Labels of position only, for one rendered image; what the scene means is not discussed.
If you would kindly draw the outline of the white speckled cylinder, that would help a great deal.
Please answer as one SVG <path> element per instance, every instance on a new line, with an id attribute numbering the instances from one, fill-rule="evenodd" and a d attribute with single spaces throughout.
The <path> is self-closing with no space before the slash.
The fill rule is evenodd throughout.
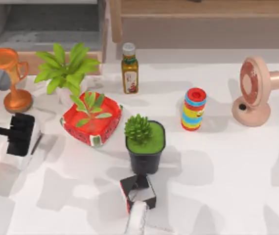
<path id="1" fill-rule="evenodd" d="M 144 235 L 148 205 L 143 201 L 136 201 L 129 213 L 124 235 Z"/>

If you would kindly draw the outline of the green plant in white pot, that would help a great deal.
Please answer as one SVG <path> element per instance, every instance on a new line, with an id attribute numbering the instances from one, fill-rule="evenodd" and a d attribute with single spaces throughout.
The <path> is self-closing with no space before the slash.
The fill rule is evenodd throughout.
<path id="1" fill-rule="evenodd" d="M 69 52 L 69 59 L 66 60 L 66 52 L 59 44 L 53 45 L 53 53 L 38 51 L 37 57 L 44 63 L 38 66 L 40 72 L 34 82 L 47 82 L 46 93 L 57 93 L 60 103 L 71 107 L 73 101 L 70 96 L 80 96 L 86 89 L 85 75 L 96 72 L 101 62 L 97 58 L 87 55 L 90 48 L 83 42 L 76 43 Z"/>

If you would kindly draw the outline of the pink table fan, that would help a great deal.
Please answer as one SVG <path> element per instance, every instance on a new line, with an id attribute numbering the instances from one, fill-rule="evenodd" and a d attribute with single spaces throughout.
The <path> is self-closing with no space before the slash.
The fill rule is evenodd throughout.
<path id="1" fill-rule="evenodd" d="M 270 93 L 279 89 L 279 71 L 270 71 L 261 57 L 247 57 L 240 70 L 240 88 L 242 96 L 233 102 L 233 117 L 245 126 L 262 126 L 271 113 Z"/>

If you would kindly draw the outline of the striped stack of coloured rings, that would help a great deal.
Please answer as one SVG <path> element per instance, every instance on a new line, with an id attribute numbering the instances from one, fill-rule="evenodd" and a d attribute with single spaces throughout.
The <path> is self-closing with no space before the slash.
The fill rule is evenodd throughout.
<path id="1" fill-rule="evenodd" d="M 201 88 L 191 88 L 185 94 L 181 126 L 188 131 L 200 128 L 206 105 L 207 94 Z"/>

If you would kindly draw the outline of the drawer with grey pierced inside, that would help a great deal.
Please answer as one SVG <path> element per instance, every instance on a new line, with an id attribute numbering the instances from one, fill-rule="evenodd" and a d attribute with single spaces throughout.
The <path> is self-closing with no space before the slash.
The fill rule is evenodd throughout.
<path id="1" fill-rule="evenodd" d="M 104 49 L 106 0 L 0 0 L 0 47 L 16 51 L 69 51 L 83 42 Z"/>

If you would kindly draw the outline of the red watermelon plant pot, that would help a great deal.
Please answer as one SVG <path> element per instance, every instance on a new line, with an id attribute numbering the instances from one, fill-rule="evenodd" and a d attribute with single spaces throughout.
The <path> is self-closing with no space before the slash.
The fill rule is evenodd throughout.
<path id="1" fill-rule="evenodd" d="M 117 128 L 123 106 L 98 92 L 70 96 L 72 107 L 60 119 L 62 127 L 75 139 L 102 146 Z"/>

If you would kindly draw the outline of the succulent in black pot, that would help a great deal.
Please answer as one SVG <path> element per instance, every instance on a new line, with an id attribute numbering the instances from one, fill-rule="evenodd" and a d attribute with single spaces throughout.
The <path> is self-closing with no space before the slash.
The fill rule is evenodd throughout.
<path id="1" fill-rule="evenodd" d="M 166 146 L 164 126 L 137 114 L 125 122 L 124 134 L 132 171 L 135 174 L 156 173 Z"/>

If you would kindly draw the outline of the olive oil bottle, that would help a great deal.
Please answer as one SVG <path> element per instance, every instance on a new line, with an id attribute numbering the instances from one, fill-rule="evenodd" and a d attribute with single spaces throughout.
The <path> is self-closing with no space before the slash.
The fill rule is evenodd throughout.
<path id="1" fill-rule="evenodd" d="M 136 94 L 139 89 L 139 64 L 133 43 L 124 43 L 122 46 L 121 70 L 124 93 Z"/>

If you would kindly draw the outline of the wooden cupboard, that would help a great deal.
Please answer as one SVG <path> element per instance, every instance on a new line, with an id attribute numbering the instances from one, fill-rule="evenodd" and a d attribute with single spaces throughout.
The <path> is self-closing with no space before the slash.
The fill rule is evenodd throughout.
<path id="1" fill-rule="evenodd" d="M 112 39 L 144 48 L 279 48 L 279 0 L 108 0 Z"/>

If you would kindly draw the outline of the orange trophy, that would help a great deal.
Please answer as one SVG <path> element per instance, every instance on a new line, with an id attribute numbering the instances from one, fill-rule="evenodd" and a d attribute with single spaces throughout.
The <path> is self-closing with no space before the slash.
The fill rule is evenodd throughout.
<path id="1" fill-rule="evenodd" d="M 23 89 L 16 89 L 16 84 L 28 75 L 28 62 L 20 62 L 18 53 L 11 48 L 0 47 L 0 70 L 10 77 L 10 93 L 4 98 L 4 106 L 10 113 L 23 113 L 33 103 L 31 94 Z"/>

